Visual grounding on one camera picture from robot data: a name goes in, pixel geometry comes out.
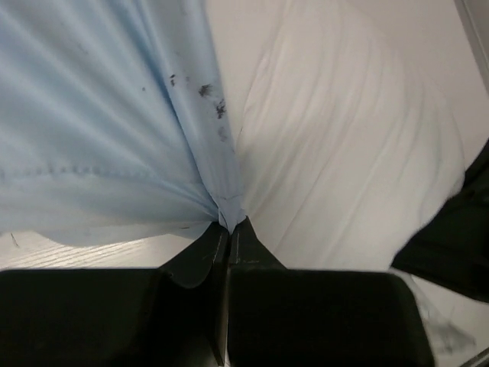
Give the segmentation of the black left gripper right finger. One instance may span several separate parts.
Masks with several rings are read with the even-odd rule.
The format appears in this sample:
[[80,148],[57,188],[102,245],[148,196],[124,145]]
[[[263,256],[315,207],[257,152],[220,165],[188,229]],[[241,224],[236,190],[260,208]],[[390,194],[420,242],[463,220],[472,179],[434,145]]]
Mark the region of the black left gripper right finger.
[[249,220],[232,234],[228,357],[233,366],[431,366],[406,283],[378,272],[289,269]]

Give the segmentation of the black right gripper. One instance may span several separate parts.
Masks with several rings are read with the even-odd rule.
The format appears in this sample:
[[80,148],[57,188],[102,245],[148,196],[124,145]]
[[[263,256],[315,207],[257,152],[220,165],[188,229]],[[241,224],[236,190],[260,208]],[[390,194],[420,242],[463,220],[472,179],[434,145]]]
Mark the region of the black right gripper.
[[487,145],[465,172],[461,191],[400,250],[393,267],[488,302]]

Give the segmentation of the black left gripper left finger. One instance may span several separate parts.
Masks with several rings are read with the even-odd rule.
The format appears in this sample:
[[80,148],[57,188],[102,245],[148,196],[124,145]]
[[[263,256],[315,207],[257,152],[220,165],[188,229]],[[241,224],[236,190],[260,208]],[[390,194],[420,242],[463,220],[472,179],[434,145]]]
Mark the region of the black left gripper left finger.
[[159,268],[1,273],[3,366],[221,366],[229,234],[213,223]]

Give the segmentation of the white pillow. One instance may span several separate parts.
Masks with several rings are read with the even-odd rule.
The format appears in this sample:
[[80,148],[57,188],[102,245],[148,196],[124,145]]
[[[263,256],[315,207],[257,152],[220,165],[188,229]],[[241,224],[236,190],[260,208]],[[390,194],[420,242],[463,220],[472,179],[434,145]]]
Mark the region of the white pillow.
[[389,268],[463,184],[440,91],[347,1],[206,12],[258,238],[291,268]]

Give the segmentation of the light blue pillowcase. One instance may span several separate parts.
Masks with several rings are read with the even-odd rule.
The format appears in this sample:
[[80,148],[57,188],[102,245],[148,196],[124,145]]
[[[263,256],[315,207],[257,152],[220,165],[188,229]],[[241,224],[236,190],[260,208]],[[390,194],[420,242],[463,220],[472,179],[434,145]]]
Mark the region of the light blue pillowcase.
[[1,3],[1,230],[67,245],[245,218],[201,1]]

